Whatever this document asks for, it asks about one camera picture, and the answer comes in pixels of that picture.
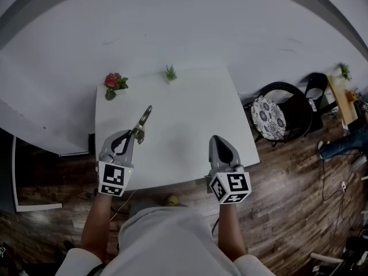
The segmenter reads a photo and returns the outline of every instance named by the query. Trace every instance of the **wooden table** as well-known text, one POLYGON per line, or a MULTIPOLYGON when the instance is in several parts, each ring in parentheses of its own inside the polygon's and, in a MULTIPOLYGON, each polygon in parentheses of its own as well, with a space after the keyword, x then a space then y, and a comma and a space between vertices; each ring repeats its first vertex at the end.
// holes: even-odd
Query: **wooden table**
POLYGON ((177 76, 171 83, 163 73, 129 78, 129 89, 119 90, 112 101, 105 99, 105 87, 97 90, 96 156, 107 137, 132 129, 148 105, 153 106, 144 142, 135 142, 135 170, 127 190, 203 178, 210 170, 208 151, 213 135, 227 139, 238 150, 244 166, 259 162, 227 69, 184 70, 177 71, 177 76))
POLYGON ((332 108, 339 107, 339 113, 343 119, 345 125, 352 123, 353 121, 358 119, 357 111, 355 110, 354 103, 350 102, 346 93, 349 91, 344 82, 334 85, 332 82, 332 76, 327 76, 328 85, 333 93, 333 97, 335 98, 336 103, 332 103, 328 105, 323 111, 331 110, 332 108))

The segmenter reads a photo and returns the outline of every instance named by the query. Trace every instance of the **floral cushion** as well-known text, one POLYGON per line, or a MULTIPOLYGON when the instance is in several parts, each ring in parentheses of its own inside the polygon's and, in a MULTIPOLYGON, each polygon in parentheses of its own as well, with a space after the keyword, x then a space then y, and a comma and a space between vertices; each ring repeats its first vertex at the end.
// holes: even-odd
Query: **floral cushion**
POLYGON ((258 97, 251 107, 253 123, 266 139, 280 140, 286 131, 286 121, 280 107, 273 101, 258 97))

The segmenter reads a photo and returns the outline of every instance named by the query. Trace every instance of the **person's right arm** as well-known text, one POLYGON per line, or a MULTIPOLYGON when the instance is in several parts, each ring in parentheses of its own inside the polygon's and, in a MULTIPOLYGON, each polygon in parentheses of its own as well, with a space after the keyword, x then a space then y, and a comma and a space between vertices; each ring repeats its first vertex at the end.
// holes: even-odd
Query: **person's right arm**
POLYGON ((220 205, 218 220, 218 247, 234 262, 237 258, 246 254, 235 204, 220 205))

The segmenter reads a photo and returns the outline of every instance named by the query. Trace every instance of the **dark wood floor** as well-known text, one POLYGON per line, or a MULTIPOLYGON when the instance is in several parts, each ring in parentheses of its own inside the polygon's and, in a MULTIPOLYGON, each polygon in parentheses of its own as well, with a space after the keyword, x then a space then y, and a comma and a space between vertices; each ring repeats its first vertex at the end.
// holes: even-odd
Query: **dark wood floor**
MULTIPOLYGON (((365 206, 367 188, 360 177, 365 168, 350 178, 343 198, 343 215, 351 217, 355 231, 350 230, 348 219, 338 216, 341 192, 326 202, 322 200, 324 174, 316 144, 320 139, 343 136, 337 119, 327 116, 324 123, 323 130, 290 144, 273 148, 261 140, 257 143, 261 163, 248 168, 253 192, 238 205, 244 241, 248 252, 279 276, 308 275, 313 265, 309 259, 311 252, 341 256, 346 239, 356 235, 362 226, 359 213, 365 206)), ((339 156, 325 163, 325 198, 340 187, 342 179, 348 181, 353 158, 339 156)), ((80 243, 93 201, 93 195, 87 198, 86 193, 80 192, 92 193, 95 188, 95 159, 58 158, 20 144, 17 165, 21 203, 62 202, 63 208, 16 216, 0 214, 0 241, 12 246, 26 262, 54 262, 60 259, 65 240, 80 243)), ((170 193, 176 193, 181 203, 198 209, 211 225, 216 221, 219 205, 213 195, 207 194, 203 179, 139 190, 131 201, 145 197, 163 201, 170 193)), ((129 195, 127 192, 122 199, 114 200, 114 207, 118 208, 129 195)), ((126 219, 126 215, 118 214, 110 223, 110 259, 117 254, 118 230, 126 219)))

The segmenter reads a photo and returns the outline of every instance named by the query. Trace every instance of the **gray t-shirt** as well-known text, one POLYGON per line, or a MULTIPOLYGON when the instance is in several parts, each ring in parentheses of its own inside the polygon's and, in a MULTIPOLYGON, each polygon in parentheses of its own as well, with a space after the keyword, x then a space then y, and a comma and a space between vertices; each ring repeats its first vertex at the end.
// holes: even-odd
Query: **gray t-shirt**
MULTIPOLYGON (((102 276, 274 276, 256 257, 231 262, 213 242, 210 226, 196 210, 157 207, 139 211, 121 227, 119 254, 102 276)), ((101 261, 71 249, 56 276, 87 275, 101 261)))

